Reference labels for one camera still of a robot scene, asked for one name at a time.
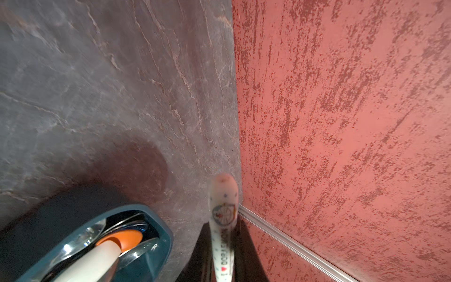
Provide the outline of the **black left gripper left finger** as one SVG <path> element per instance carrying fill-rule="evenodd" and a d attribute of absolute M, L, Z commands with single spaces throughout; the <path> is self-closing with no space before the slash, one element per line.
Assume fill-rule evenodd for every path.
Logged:
<path fill-rule="evenodd" d="M 215 282 L 211 231 L 205 223 L 197 239 L 193 253 L 176 282 Z"/>

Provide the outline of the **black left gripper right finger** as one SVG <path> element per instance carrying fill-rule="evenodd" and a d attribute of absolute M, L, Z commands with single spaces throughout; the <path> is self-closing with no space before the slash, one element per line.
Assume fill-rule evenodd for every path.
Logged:
<path fill-rule="evenodd" d="M 240 216 L 235 227 L 235 233 L 235 282 L 269 282 L 250 236 L 249 229 Z"/>

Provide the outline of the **white printed spoon handle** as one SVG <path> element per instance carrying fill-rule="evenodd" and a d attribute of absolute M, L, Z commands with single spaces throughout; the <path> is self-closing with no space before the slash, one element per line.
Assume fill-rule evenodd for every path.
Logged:
<path fill-rule="evenodd" d="M 213 177 L 209 190 L 209 226 L 213 267 L 218 282 L 230 282 L 234 270 L 234 229 L 238 216 L 238 185 L 234 177 Z"/>

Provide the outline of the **orange plastic spoon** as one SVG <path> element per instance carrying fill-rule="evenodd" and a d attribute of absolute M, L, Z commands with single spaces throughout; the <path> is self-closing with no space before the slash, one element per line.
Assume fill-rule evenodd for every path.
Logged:
<path fill-rule="evenodd" d="M 116 243 L 121 248 L 121 252 L 124 253 L 135 248 L 142 241 L 142 239 L 143 233 L 138 230 L 116 231 L 102 237 L 96 242 L 95 246 L 99 246 L 107 241 L 112 241 Z"/>

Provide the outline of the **silver spoon patterned handle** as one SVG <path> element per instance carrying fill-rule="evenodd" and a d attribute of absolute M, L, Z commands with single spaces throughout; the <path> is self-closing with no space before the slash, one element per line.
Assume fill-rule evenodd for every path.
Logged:
<path fill-rule="evenodd" d="M 124 269 L 129 264 L 143 256 L 148 251 L 154 251 L 158 248 L 160 239 L 155 237 L 139 243 L 136 247 L 126 251 L 119 256 L 117 271 Z"/>

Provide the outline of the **silver steel spoon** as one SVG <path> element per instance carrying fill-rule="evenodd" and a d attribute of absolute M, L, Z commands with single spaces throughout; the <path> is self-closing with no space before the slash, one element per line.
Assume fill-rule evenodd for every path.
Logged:
<path fill-rule="evenodd" d="M 70 239 L 69 242 L 63 245 L 63 248 L 58 253 L 58 255 L 51 260 L 45 271 L 45 274 L 50 272 L 50 270 L 58 263 L 74 256 L 78 252 L 88 247 L 100 236 L 105 226 L 106 219 L 102 219 L 97 223 L 95 223 L 94 225 L 92 225 L 91 227 L 88 227 L 85 230 L 83 230 L 80 234 L 76 235 L 74 239 Z"/>

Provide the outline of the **teal plastic storage box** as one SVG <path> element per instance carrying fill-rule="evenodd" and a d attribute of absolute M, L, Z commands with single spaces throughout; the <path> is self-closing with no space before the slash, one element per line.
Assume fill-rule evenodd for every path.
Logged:
<path fill-rule="evenodd" d="M 100 236 L 74 256 L 45 271 L 63 245 L 83 230 L 106 219 Z M 102 237 L 116 231 L 138 230 L 141 242 L 159 238 L 156 250 L 117 271 L 112 282 L 153 282 L 173 247 L 167 224 L 147 205 L 130 200 L 116 188 L 81 186 L 47 200 L 1 232 L 3 282 L 53 282 L 64 270 L 87 254 Z"/>

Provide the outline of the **left aluminium corner post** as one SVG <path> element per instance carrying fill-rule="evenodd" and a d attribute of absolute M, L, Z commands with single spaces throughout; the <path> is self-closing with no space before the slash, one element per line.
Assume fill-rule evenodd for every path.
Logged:
<path fill-rule="evenodd" d="M 271 236 L 273 239 L 281 243 L 284 247 L 291 250 L 306 262 L 310 263 L 312 266 L 323 272 L 335 282 L 358 282 L 357 279 L 353 278 L 348 273 L 333 265 L 317 253 L 297 242 L 292 237 L 264 220 L 255 212 L 244 207 L 242 204 L 239 205 L 238 213 L 245 220 L 252 223 L 254 226 L 262 230 L 265 234 Z"/>

